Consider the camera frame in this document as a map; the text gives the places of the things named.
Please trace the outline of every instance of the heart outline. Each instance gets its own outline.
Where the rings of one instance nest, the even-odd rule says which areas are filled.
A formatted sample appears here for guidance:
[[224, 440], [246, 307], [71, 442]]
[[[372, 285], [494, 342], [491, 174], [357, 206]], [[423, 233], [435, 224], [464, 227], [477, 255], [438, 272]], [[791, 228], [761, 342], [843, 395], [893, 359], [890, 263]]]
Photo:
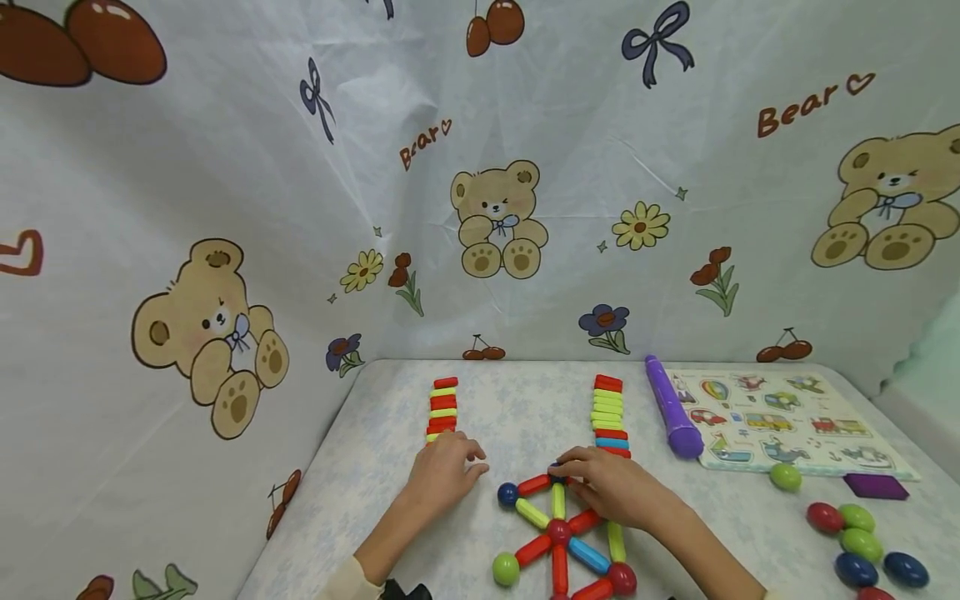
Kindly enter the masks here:
[[15, 247], [0, 244], [0, 256], [21, 255], [28, 241], [33, 242], [33, 255], [30, 257], [30, 263], [26, 267], [12, 267], [0, 262], [0, 273], [24, 277], [33, 277], [40, 274], [40, 269], [43, 267], [43, 238], [36, 229], [20, 231], [16, 238]]
[[847, 78], [847, 93], [851, 96], [855, 96], [867, 88], [867, 85], [870, 85], [876, 73], [867, 73], [863, 77], [860, 77], [856, 73], [853, 73]]

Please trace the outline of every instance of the fabric backdrop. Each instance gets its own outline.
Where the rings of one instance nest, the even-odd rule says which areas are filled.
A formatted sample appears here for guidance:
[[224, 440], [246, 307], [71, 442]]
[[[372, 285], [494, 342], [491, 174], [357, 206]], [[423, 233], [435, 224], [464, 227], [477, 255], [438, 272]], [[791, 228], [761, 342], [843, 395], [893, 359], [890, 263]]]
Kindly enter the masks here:
[[958, 18], [8, 1], [0, 595], [231, 597], [376, 358], [875, 393], [960, 276]]

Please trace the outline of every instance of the green magnetic ball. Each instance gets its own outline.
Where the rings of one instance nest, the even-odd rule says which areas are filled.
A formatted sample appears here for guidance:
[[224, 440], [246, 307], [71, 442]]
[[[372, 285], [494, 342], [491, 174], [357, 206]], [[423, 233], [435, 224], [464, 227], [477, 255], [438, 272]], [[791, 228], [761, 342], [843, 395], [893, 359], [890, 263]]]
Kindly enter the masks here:
[[793, 465], [784, 465], [781, 463], [774, 465], [774, 467], [770, 469], [770, 481], [774, 482], [775, 486], [785, 492], [795, 492], [799, 490], [803, 480], [804, 477], [800, 475], [800, 471]]
[[509, 588], [520, 577], [520, 563], [510, 552], [501, 552], [493, 559], [493, 580], [504, 588]]
[[847, 552], [858, 554], [871, 563], [879, 563], [883, 558], [883, 546], [869, 531], [848, 529], [840, 535], [840, 545]]
[[843, 517], [844, 529], [862, 529], [871, 534], [876, 529], [874, 516], [862, 506], [844, 504], [839, 510], [840, 516]]

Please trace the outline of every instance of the yellow flower print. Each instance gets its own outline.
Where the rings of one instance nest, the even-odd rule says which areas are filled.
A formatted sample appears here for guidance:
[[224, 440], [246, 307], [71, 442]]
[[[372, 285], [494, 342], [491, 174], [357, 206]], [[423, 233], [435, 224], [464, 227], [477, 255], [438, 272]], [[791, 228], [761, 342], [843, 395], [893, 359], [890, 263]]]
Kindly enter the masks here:
[[630, 250], [640, 250], [644, 246], [653, 248], [657, 239], [666, 237], [670, 232], [666, 224], [670, 222], [670, 215], [660, 213], [658, 204], [650, 204], [648, 208], [643, 202], [636, 203], [634, 212], [624, 210], [620, 214], [620, 222], [612, 228], [617, 246], [630, 244]]
[[376, 274], [383, 271], [383, 254], [371, 249], [369, 252], [360, 252], [357, 261], [350, 263], [347, 274], [340, 278], [340, 285], [344, 292], [349, 294], [353, 290], [360, 291], [373, 283]]

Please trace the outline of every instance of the bear paw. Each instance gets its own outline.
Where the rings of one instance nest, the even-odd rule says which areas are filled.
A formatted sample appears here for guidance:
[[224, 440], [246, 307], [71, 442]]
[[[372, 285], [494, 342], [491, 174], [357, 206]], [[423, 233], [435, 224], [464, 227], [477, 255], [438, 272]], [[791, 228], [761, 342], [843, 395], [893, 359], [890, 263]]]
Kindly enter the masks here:
[[287, 345], [272, 329], [263, 332], [256, 347], [256, 377], [265, 388], [275, 388], [290, 367]]
[[874, 269], [895, 271], [920, 264], [936, 240], [933, 233], [919, 225], [894, 225], [870, 241], [864, 259]]
[[500, 249], [490, 242], [470, 246], [464, 250], [460, 260], [464, 263], [464, 271], [467, 275], [480, 278], [496, 275], [502, 264]]
[[827, 229], [813, 245], [810, 258], [821, 267], [836, 267], [857, 258], [867, 245], [867, 228], [859, 223], [841, 223]]
[[530, 240], [513, 240], [503, 249], [503, 266], [513, 278], [532, 277], [540, 269], [540, 248]]
[[249, 371], [236, 372], [220, 386], [210, 421], [224, 440], [238, 437], [250, 424], [260, 401], [260, 385]]

